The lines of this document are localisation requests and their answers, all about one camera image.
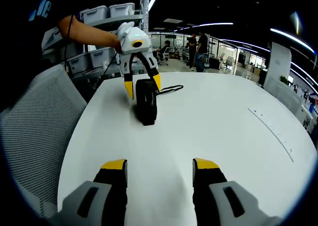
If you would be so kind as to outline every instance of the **white storage box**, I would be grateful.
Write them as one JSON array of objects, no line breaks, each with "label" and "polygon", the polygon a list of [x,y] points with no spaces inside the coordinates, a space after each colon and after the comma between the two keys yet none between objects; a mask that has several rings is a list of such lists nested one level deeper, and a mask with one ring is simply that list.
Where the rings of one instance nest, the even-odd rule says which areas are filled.
[{"label": "white storage box", "polygon": [[132,2],[109,7],[110,17],[128,16],[135,14],[135,4]]},{"label": "white storage box", "polygon": [[94,68],[103,66],[103,62],[110,65],[112,58],[115,56],[115,50],[110,47],[101,48],[98,50],[90,51],[90,58]]},{"label": "white storage box", "polygon": [[57,27],[55,27],[54,29],[55,29],[55,30],[52,32],[50,38],[48,38],[48,40],[47,40],[46,44],[44,45],[44,47],[45,47],[45,46],[49,46],[49,45],[51,45],[54,41],[59,40],[59,39],[62,38],[62,36],[61,36],[61,34],[60,34],[60,30],[59,30]]},{"label": "white storage box", "polygon": [[74,56],[68,59],[67,63],[69,67],[71,68],[71,71],[73,74],[83,72],[85,70],[88,70],[91,67],[88,53],[83,53],[83,54]]},{"label": "white storage box", "polygon": [[80,12],[80,16],[85,24],[100,21],[109,17],[106,6],[98,6],[93,9],[86,9]]}]

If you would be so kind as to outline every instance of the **office chair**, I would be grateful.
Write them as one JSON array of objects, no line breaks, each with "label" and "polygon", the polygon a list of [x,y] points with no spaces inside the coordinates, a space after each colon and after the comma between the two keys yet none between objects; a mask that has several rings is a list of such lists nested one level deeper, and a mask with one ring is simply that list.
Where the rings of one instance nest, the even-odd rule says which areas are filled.
[{"label": "office chair", "polygon": [[57,65],[37,75],[16,104],[0,114],[8,167],[39,216],[57,212],[64,155],[86,105],[64,67]]},{"label": "office chair", "polygon": [[224,67],[222,67],[222,70],[226,72],[230,72],[232,69],[233,60],[234,60],[233,57],[228,56],[226,62],[224,63]]},{"label": "office chair", "polygon": [[223,57],[224,57],[225,53],[222,53],[221,56],[220,56],[220,61],[223,62]]},{"label": "office chair", "polygon": [[167,47],[162,54],[161,54],[160,52],[157,52],[157,58],[158,58],[159,60],[161,60],[161,61],[160,61],[160,65],[161,65],[162,63],[165,63],[166,65],[168,65],[167,60],[168,60],[168,58],[169,58],[169,52],[170,52],[170,50],[171,50],[171,48],[170,48],[170,47]]}]

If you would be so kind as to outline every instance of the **hand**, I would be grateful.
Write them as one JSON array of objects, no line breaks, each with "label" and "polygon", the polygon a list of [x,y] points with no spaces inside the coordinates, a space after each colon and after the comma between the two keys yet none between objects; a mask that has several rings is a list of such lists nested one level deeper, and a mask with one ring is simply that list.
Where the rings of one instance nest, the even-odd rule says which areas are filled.
[{"label": "hand", "polygon": [[118,54],[121,54],[121,53],[122,53],[120,40],[116,39],[113,47],[115,48],[115,51],[116,51]]}]

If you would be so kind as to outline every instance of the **white tabletop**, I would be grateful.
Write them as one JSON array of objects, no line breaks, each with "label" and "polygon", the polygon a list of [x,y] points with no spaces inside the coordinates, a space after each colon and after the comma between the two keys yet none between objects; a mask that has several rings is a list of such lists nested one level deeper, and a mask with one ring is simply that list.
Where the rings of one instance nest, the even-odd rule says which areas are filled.
[{"label": "white tabletop", "polygon": [[[147,75],[135,75],[134,82]],[[284,217],[304,191],[317,160],[297,118],[277,99],[240,76],[162,73],[161,86],[184,89],[157,98],[155,125],[143,126],[122,78],[103,82],[83,112],[65,154],[58,190],[63,199],[93,180],[107,161],[128,160],[128,226],[195,225],[192,159],[218,164],[269,216]],[[247,108],[261,111],[293,148],[294,162]]]}]

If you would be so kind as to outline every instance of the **black cable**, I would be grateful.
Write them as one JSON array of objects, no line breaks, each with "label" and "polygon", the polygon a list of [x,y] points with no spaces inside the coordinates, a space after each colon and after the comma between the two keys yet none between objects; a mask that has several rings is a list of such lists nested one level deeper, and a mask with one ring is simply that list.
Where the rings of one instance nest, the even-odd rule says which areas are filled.
[{"label": "black cable", "polygon": [[66,70],[66,67],[67,67],[67,63],[66,63],[66,53],[67,53],[67,49],[68,49],[68,45],[69,45],[69,40],[70,40],[70,31],[71,31],[71,25],[72,25],[72,22],[73,22],[73,18],[74,18],[74,14],[71,15],[71,20],[70,20],[70,23],[69,23],[69,29],[68,29],[68,35],[66,37],[66,46],[65,46],[65,50],[64,50],[64,66],[65,66],[65,70]]},{"label": "black cable", "polygon": [[178,90],[180,90],[182,88],[183,88],[183,85],[175,85],[175,86],[170,86],[170,87],[167,87],[167,88],[163,88],[159,93],[157,93],[157,96],[160,95],[160,94],[169,93],[169,92],[172,92],[172,91],[178,91]]},{"label": "black cable", "polygon": [[106,70],[104,71],[104,73],[103,73],[102,76],[105,76],[106,72],[108,71],[108,68],[110,67],[111,63],[114,61],[114,59],[115,59],[115,57],[116,57],[117,54],[118,54],[118,53],[116,52],[116,54],[115,54],[114,57],[111,59],[109,65],[107,66],[107,68],[106,68]]}]

